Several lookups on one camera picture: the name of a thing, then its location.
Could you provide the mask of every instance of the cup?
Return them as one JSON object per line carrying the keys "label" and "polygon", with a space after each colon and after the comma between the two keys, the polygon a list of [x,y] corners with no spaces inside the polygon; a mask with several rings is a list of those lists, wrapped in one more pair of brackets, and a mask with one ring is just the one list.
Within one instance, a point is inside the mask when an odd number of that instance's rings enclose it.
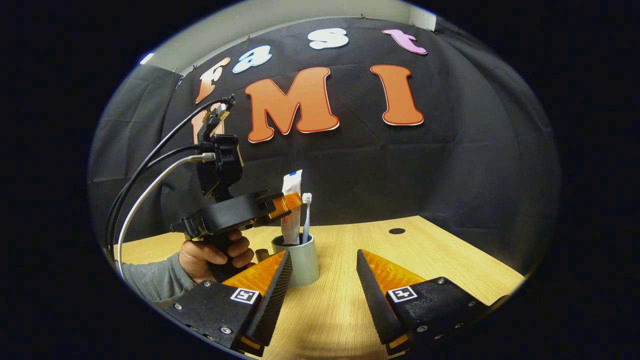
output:
{"label": "cup", "polygon": [[[298,236],[299,242],[301,242],[302,234],[299,234]],[[320,273],[318,271],[318,257],[314,236],[309,234],[307,243],[302,245],[284,244],[283,242],[284,237],[280,235],[271,240],[271,246],[273,246],[273,252],[275,254],[283,250],[289,251],[289,255],[291,256],[291,265],[293,267],[289,285],[305,286],[313,284],[318,280]]]}

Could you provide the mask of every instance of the toothbrush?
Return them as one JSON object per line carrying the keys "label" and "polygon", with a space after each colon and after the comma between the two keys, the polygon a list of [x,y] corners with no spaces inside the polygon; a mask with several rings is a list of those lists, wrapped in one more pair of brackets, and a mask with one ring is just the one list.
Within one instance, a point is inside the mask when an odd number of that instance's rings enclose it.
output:
{"label": "toothbrush", "polygon": [[302,243],[307,243],[309,237],[309,209],[311,208],[311,193],[302,194],[302,203],[307,205],[307,219],[305,220],[305,227],[302,230]]}

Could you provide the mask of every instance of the human hand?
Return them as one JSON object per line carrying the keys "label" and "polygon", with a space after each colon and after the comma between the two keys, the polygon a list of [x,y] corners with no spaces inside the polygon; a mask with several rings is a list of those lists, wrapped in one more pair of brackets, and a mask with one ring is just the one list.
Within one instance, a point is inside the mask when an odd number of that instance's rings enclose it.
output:
{"label": "human hand", "polygon": [[[232,230],[228,236],[232,244],[227,252],[232,257],[232,264],[237,268],[255,265],[250,262],[253,259],[253,250],[249,249],[249,240],[242,236],[240,230]],[[208,263],[222,265],[227,262],[227,257],[213,244],[187,240],[182,243],[178,260],[189,277],[196,284],[200,284],[205,280],[216,281]]]}

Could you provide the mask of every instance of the table surface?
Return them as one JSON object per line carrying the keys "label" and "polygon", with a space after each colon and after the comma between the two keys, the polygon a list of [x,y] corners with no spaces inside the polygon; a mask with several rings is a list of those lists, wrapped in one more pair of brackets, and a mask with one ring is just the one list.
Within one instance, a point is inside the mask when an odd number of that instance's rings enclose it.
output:
{"label": "table surface", "polygon": [[[406,231],[389,233],[397,227]],[[444,276],[486,305],[512,293],[524,281],[507,265],[418,216],[311,226],[309,232],[316,239],[320,278],[287,290],[263,359],[390,358],[380,344],[356,272],[358,249],[427,280]],[[271,226],[243,231],[253,250],[268,249],[270,254],[271,240],[280,234],[279,227]],[[162,261],[178,252],[184,241],[182,233],[168,233],[124,243],[122,259],[132,264]]]}

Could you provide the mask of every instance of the toothpaste tube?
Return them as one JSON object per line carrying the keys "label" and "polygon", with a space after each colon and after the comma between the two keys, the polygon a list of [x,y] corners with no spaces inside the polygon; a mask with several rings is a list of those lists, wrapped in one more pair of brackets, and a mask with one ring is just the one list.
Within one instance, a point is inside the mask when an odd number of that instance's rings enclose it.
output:
{"label": "toothpaste tube", "polygon": [[[298,193],[302,197],[300,192],[300,183],[302,182],[302,170],[294,171],[291,174],[284,176],[282,184],[282,193],[288,195],[290,193]],[[284,244],[299,244],[300,233],[300,208],[298,206],[291,210],[291,214],[280,219],[280,227],[282,229],[282,236],[284,237]]]}

